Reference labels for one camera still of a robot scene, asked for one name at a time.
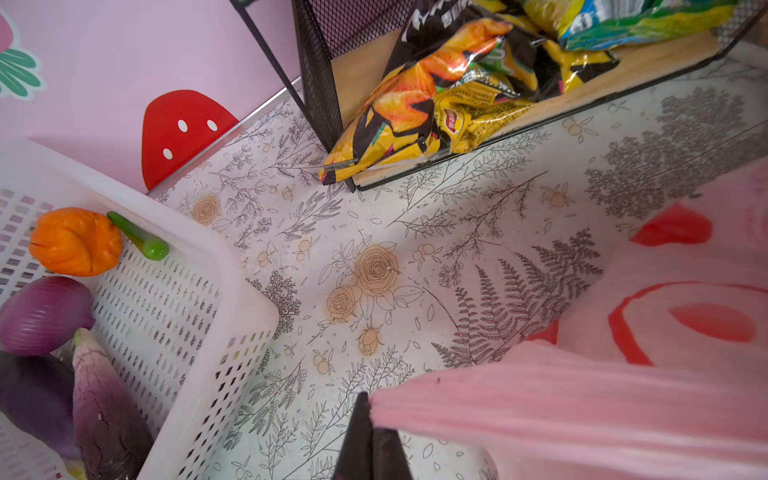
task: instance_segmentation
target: white plastic basket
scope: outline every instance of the white plastic basket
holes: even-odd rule
[[[78,280],[94,294],[93,331],[156,436],[139,479],[202,480],[277,326],[276,307],[214,231],[28,140],[0,153],[0,303],[51,274],[27,246],[36,219],[60,207],[117,211],[170,244],[153,262],[124,239],[116,268]],[[3,479],[65,476],[55,453],[0,420]]]

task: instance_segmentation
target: wooden board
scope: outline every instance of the wooden board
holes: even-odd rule
[[[345,124],[355,115],[369,92],[381,80],[397,35],[398,32],[395,31],[377,38],[333,61],[336,93],[339,95],[339,106]],[[625,91],[690,67],[713,57],[721,48],[722,46],[708,31],[656,44],[618,48],[614,51],[621,60],[618,67],[587,82],[576,91],[537,104],[495,136],[546,120],[600,100],[606,95]],[[423,162],[424,159],[419,158],[389,167],[370,168],[355,175],[353,180],[358,186],[370,185],[411,170]]]

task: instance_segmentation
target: floral tablecloth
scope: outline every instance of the floral tablecloth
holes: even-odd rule
[[[654,212],[764,154],[768,74],[729,60],[354,194],[318,184],[322,148],[275,104],[161,197],[280,311],[208,475],[329,478],[358,391],[499,359]],[[496,478],[481,449],[402,442],[414,478]]]

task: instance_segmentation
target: orange pumpkin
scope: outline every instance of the orange pumpkin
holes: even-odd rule
[[[114,268],[122,251],[120,230],[106,216],[75,207],[41,215],[29,244],[29,253],[42,266],[73,276]]]

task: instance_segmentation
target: pink wall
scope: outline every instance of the pink wall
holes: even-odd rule
[[[144,109],[195,90],[243,118],[282,88],[227,0],[2,0],[21,46],[40,61],[43,91],[0,98],[0,148],[30,137],[146,191]],[[290,78],[300,74],[290,0],[248,8]]]

